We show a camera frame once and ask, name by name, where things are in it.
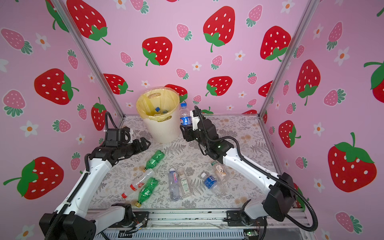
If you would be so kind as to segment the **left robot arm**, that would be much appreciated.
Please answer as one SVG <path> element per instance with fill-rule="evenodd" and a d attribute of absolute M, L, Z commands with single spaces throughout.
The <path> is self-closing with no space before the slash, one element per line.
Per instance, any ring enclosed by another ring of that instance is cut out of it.
<path fill-rule="evenodd" d="M 39 226 L 46 240 L 92 240 L 127 214 L 124 205 L 112 206 L 95 220 L 86 218 L 92 198 L 106 174 L 119 161 L 146 151 L 146 138 L 133 141 L 104 141 L 85 156 L 86 169 L 65 200 L 51 214 L 44 214 Z"/>

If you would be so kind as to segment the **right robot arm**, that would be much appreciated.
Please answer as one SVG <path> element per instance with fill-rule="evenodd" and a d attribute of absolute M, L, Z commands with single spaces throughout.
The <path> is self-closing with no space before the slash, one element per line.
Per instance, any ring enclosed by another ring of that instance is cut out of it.
<path fill-rule="evenodd" d="M 292 178 L 269 171 L 242 155 L 239 142 L 230 136 L 220 138 L 215 125 L 199 108 L 188 111 L 187 118 L 180 126 L 186 141 L 198 142 L 203 155 L 236 170 L 266 195 L 263 201 L 249 200 L 242 206 L 241 221 L 249 225 L 260 217 L 271 217 L 283 222 L 296 200 Z"/>

